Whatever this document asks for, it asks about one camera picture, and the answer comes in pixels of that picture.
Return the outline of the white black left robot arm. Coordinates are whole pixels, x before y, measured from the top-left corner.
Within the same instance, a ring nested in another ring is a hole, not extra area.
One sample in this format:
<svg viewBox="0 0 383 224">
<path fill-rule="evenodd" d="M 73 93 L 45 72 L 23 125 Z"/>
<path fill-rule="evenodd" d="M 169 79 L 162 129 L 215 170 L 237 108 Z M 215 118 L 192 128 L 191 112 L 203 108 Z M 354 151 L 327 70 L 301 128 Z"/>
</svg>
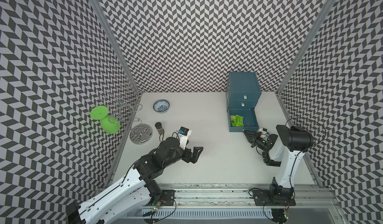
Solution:
<svg viewBox="0 0 383 224">
<path fill-rule="evenodd" d="M 168 137 L 159 146 L 138 159 L 110 187 L 89 200 L 66 206 L 68 224 L 111 224 L 124 214 L 160 201 L 162 190 L 156 178 L 166 167 L 182 160 L 196 163 L 203 147 L 182 147 L 178 138 Z"/>
</svg>

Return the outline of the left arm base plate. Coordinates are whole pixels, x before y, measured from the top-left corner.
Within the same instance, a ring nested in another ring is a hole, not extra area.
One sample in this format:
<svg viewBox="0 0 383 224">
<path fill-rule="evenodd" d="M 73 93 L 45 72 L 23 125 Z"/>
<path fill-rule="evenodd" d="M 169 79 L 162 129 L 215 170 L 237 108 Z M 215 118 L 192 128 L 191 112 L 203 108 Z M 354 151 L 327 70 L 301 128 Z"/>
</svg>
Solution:
<svg viewBox="0 0 383 224">
<path fill-rule="evenodd" d="M 162 190 L 161 193 L 156 193 L 154 197 L 150 199 L 148 203 L 149 206 L 155 206 L 156 204 L 160 204 L 160 206 L 173 206 L 175 199 L 176 191 L 173 189 Z"/>
</svg>

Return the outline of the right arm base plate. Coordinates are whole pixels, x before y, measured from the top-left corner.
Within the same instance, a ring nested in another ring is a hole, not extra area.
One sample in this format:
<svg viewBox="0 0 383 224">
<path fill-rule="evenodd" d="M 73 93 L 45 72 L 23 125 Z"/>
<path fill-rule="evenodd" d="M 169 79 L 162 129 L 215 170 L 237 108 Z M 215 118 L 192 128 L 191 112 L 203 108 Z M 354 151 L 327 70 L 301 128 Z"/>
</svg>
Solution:
<svg viewBox="0 0 383 224">
<path fill-rule="evenodd" d="M 269 190 L 254 189 L 251 191 L 256 206 L 296 206 L 293 197 L 270 194 Z"/>
</svg>

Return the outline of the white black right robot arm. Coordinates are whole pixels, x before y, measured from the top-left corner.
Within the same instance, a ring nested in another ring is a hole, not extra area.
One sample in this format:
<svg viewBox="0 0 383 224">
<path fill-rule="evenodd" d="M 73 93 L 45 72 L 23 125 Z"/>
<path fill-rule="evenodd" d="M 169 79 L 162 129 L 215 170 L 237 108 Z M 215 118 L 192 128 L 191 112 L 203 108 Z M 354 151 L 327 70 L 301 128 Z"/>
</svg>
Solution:
<svg viewBox="0 0 383 224">
<path fill-rule="evenodd" d="M 289 202 L 294 197 L 294 178 L 300 161 L 314 145 L 314 137 L 299 126 L 277 125 L 278 134 L 269 134 L 267 139 L 261 131 L 244 130 L 252 148 L 262 150 L 262 159 L 267 166 L 279 167 L 267 192 L 272 201 Z"/>
</svg>

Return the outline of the green cookie packet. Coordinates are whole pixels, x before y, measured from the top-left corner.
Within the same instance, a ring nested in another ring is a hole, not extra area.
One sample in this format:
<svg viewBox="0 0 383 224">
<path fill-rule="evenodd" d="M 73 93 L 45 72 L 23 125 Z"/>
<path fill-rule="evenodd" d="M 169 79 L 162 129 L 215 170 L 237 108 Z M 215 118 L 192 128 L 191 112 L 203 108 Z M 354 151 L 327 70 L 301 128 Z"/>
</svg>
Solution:
<svg viewBox="0 0 383 224">
<path fill-rule="evenodd" d="M 232 127 L 242 127 L 244 126 L 243 117 L 240 115 L 231 115 L 230 124 Z"/>
</svg>

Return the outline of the teal three-drawer cabinet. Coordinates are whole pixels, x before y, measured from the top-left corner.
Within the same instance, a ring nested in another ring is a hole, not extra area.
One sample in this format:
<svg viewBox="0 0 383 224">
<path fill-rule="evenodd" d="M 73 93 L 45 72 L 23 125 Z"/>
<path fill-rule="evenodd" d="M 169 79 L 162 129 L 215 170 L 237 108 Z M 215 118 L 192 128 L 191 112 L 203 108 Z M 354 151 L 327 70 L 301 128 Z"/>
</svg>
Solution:
<svg viewBox="0 0 383 224">
<path fill-rule="evenodd" d="M 230 72 L 228 74 L 225 96 L 229 132 L 257 131 L 259 129 L 255 107 L 261 94 L 260 85 L 254 72 Z M 244 126 L 232 127 L 230 124 L 231 115 L 242 116 Z"/>
</svg>

